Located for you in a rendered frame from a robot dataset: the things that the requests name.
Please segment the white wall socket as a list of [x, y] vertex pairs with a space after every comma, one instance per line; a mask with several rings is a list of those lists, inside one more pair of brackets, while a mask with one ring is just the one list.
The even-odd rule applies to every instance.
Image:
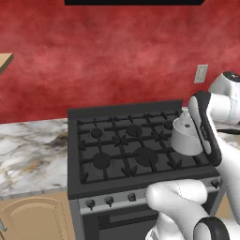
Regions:
[[195, 83], [204, 83], [207, 69], [208, 69], [208, 65], [207, 64], [205, 64], [205, 65], [198, 65], [197, 66], [195, 79], [194, 79]]

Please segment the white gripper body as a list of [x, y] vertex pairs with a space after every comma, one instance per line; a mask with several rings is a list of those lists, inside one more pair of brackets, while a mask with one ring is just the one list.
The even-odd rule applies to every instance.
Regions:
[[179, 129], [193, 128], [194, 124], [192, 118], [188, 112], [188, 109], [184, 109], [180, 116], [173, 121], [173, 126]]

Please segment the black oven door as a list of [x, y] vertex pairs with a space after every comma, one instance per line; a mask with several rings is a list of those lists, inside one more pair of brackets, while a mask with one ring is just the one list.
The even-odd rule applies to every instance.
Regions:
[[[135, 202], [128, 200], [129, 193], [136, 194]], [[105, 203], [107, 196], [113, 197], [112, 206]], [[93, 199], [96, 203], [93, 209], [86, 206], [86, 201], [90, 199]], [[110, 222], [112, 216], [141, 211], [157, 212], [147, 205], [144, 189], [90, 197], [79, 200], [79, 204], [85, 240], [144, 240], [148, 231], [158, 219], [129, 224], [126, 224], [126, 222]]]

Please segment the light wooden shelf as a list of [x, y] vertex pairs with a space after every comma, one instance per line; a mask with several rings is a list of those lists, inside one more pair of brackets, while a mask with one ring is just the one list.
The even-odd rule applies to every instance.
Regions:
[[13, 53], [0, 53], [0, 75], [5, 71], [13, 59]]

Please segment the black gas stove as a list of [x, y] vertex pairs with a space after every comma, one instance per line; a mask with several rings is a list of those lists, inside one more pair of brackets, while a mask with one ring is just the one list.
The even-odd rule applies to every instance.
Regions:
[[[67, 196], [76, 240], [85, 240], [79, 200], [144, 189], [156, 182], [196, 179], [208, 191], [214, 215], [223, 182], [205, 155], [187, 157], [171, 147], [179, 100], [71, 109], [67, 113]], [[220, 181], [214, 188], [211, 182]]]

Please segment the dark flat pan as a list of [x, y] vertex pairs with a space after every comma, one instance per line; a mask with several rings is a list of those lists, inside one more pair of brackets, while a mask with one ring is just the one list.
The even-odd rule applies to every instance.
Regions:
[[233, 128], [217, 129], [217, 132], [226, 133], [230, 135], [240, 135], [240, 129]]

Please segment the light wooden cupboard door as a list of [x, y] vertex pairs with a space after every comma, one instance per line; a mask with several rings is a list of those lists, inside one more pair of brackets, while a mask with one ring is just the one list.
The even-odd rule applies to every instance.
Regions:
[[218, 207], [216, 216], [218, 218], [231, 218], [232, 217], [232, 210], [229, 205], [229, 200], [226, 195], [222, 197], [220, 205]]
[[67, 193], [0, 201], [0, 240], [75, 240]]

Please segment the black range hood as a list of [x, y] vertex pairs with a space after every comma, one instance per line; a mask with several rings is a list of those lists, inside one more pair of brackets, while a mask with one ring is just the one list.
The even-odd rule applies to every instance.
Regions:
[[200, 6], [205, 0], [64, 0], [65, 6]]

